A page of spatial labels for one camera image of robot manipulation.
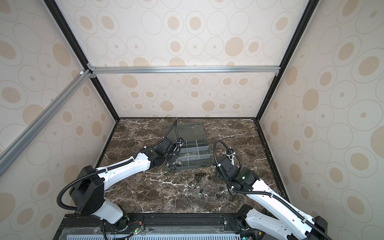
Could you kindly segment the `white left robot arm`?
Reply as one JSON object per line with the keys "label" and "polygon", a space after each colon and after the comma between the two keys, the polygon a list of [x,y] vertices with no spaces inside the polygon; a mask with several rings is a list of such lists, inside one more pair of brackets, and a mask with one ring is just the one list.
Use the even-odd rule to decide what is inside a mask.
{"label": "white left robot arm", "polygon": [[116,164],[96,169],[91,166],[83,168],[77,182],[70,189],[70,197],[80,215],[96,216],[110,224],[121,223],[125,213],[120,206],[105,198],[105,191],[137,173],[164,163],[174,164],[184,143],[183,138],[173,141],[165,137],[157,145],[145,147],[134,157]]}

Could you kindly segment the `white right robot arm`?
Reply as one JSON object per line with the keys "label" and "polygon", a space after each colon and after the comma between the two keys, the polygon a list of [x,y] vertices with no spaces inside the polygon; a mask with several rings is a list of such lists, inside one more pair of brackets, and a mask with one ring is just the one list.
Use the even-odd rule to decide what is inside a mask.
{"label": "white right robot arm", "polygon": [[237,213],[237,225],[242,230],[260,230],[278,240],[328,240],[327,222],[300,211],[273,191],[256,173],[237,167],[229,155],[220,156],[214,163],[225,180],[229,192],[244,195],[262,205],[268,216],[249,205]]}

